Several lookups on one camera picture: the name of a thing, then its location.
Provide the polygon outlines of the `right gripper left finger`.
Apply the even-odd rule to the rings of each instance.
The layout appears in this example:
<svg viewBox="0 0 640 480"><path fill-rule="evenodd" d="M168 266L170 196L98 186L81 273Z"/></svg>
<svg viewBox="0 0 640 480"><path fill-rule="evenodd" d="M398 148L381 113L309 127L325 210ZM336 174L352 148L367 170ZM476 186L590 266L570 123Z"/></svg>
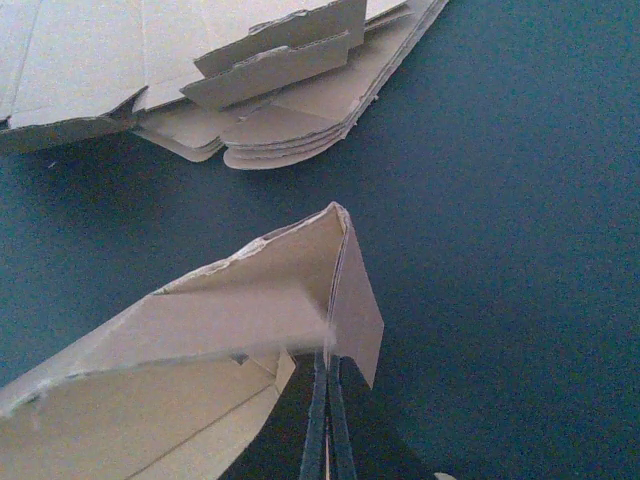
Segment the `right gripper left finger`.
<svg viewBox="0 0 640 480"><path fill-rule="evenodd" d="M313 366L313 393L307 414L300 480L325 479L327 470L327 370L322 351L314 354Z"/></svg>

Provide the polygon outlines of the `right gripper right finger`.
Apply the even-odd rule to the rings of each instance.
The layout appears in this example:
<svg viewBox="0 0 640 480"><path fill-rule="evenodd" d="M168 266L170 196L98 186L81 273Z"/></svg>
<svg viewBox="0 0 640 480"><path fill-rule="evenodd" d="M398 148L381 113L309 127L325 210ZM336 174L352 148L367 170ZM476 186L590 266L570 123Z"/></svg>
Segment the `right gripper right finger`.
<svg viewBox="0 0 640 480"><path fill-rule="evenodd" d="M338 480L356 480L346 409L340 381L341 359L332 355L328 369L329 427L328 454L329 477Z"/></svg>

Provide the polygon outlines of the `cardboard box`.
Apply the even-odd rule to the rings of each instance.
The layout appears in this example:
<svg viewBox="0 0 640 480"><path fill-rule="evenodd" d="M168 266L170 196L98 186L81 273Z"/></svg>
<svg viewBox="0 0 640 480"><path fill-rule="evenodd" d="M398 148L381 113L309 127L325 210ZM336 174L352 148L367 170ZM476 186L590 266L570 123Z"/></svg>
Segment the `cardboard box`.
<svg viewBox="0 0 640 480"><path fill-rule="evenodd" d="M142 299L1 391L5 479L299 478L314 354L376 376L384 323L337 203Z"/></svg>

